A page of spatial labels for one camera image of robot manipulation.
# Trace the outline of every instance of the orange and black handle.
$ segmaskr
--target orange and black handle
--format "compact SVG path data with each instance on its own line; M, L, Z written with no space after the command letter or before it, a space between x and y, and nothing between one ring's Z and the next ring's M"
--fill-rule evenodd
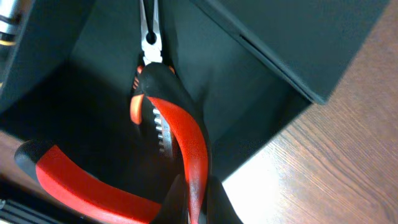
M180 146L190 220L198 223L204 212L211 155L203 120L187 91L166 65L152 63L143 69L138 79L134 97L142 94L152 102L168 122ZM150 223L160 211L158 203L114 188L87 174L50 141L24 143L17 150L15 160L51 196L104 222Z

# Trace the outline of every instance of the wooden table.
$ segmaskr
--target wooden table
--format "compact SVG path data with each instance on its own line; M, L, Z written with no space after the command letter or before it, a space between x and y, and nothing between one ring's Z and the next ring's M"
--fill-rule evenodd
M19 144L0 133L0 175L50 198L14 164ZM398 0L330 102L308 109L224 186L246 223L398 223Z

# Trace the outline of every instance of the hand tool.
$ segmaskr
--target hand tool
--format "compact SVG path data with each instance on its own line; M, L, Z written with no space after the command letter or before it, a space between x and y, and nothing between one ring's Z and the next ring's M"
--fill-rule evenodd
M146 97L161 118L160 124L169 127L181 150L187 185L189 220L198 223L205 217L203 204L208 174L210 173L210 146L207 131L193 100L172 69L162 64L162 44L159 31L159 7L155 0L155 42L150 44L144 3L141 9L141 46L145 67L135 78L131 100L131 119L141 121L142 99ZM167 136L162 125L162 139ZM18 166L50 195L85 215L108 223L149 223L161 206L107 185L79 168L52 141L27 141L16 152Z

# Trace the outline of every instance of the box lid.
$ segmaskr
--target box lid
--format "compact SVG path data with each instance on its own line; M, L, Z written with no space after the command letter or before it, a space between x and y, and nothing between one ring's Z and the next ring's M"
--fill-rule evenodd
M308 99L324 104L388 0L193 0Z

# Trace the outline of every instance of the toolbox compartment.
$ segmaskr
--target toolbox compartment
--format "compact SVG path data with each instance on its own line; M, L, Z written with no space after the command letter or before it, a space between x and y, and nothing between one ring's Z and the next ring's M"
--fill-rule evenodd
M165 63L203 112L223 180L311 101L194 3L159 4ZM129 119L140 36L139 1L34 1L5 71L0 125L52 139L99 180L161 202L180 170Z

